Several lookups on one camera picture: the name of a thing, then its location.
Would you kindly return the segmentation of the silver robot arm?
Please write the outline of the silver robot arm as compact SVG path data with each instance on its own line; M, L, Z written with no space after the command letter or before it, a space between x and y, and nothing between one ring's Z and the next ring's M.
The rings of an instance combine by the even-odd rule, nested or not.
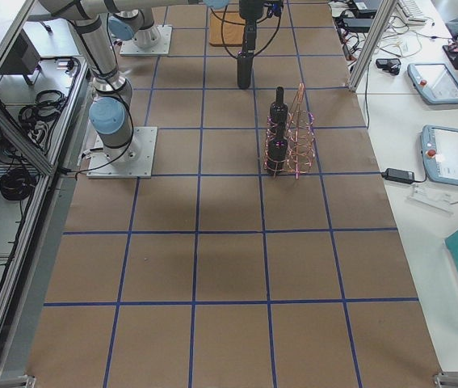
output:
M94 75L93 85L101 95L119 94L130 90L128 81L121 77L116 55L111 47L107 29L101 15L111 14L120 26L115 35L133 38L139 31L153 28L153 8L160 6L196 5L197 1L42 1L41 6L57 19L64 19L71 26L71 33L78 51L86 59ZM264 1L240 1L239 16L245 21L242 50L236 56L237 85L250 87L257 39L258 21L264 15Z

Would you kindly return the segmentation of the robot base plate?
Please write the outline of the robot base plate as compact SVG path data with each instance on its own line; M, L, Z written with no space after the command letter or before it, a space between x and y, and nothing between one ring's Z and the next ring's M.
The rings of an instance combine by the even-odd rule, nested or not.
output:
M157 138L157 127L136 127L128 147L110 149L97 135L95 147L101 150L91 154L86 175L92 179L150 178Z
M167 56L173 28L171 25L153 25L139 30L131 40L123 42L120 55L125 57Z

